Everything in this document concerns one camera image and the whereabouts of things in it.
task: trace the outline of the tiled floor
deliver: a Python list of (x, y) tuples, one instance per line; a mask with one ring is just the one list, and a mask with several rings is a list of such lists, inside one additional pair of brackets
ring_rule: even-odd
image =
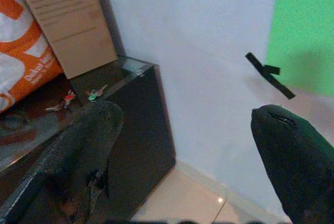
[(229, 222), (244, 224), (254, 221), (251, 215), (173, 170), (148, 198), (132, 220), (165, 221), (169, 224), (192, 220), (200, 224)]

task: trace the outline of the cardboard sign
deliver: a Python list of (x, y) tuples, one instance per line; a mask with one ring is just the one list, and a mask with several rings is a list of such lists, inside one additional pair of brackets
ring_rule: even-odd
[(67, 78), (117, 59), (99, 0), (26, 0)]

